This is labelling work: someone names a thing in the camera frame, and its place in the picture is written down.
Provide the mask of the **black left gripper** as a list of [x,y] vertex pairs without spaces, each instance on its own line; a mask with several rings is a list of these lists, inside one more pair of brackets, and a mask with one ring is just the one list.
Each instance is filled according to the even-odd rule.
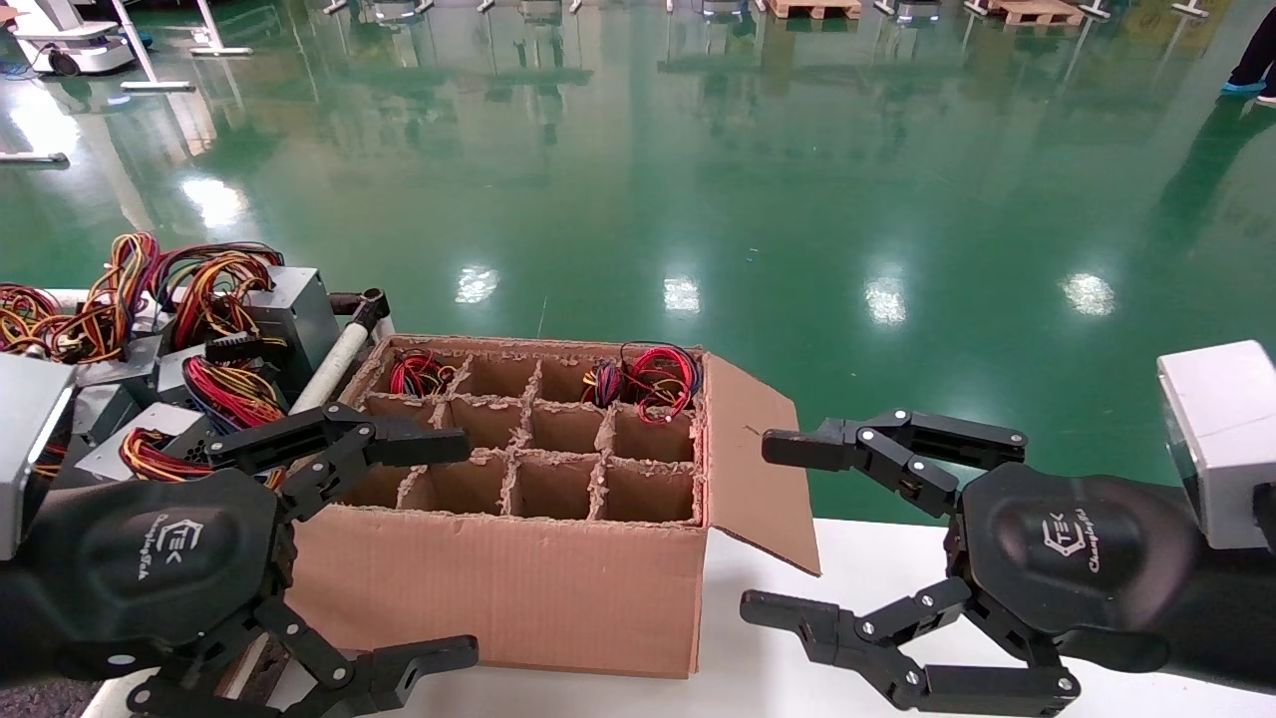
[[[128,696],[147,717],[362,717],[399,709],[429,673],[478,664],[472,635],[346,658],[283,603],[306,522],[376,467],[468,460],[464,429],[330,403],[222,437],[211,476],[48,492],[3,490],[3,686],[162,667]],[[301,469],[276,488],[258,476]],[[283,710],[214,695],[197,673],[269,633],[315,680]]]

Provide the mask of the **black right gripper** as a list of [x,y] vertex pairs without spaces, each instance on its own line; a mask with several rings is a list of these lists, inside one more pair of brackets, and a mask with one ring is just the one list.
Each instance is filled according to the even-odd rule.
[[[1081,695],[1062,656],[1273,689],[1270,548],[1212,548],[1182,488],[1048,476],[1018,464],[1026,448],[1017,429],[907,409],[769,429],[771,465],[854,471],[931,518],[960,505],[960,568],[976,589],[948,576],[866,616],[752,589],[740,617],[792,633],[812,663],[860,673],[902,712],[1058,715]],[[990,472],[961,494],[946,464]],[[902,649],[962,616],[1022,663],[920,664]]]

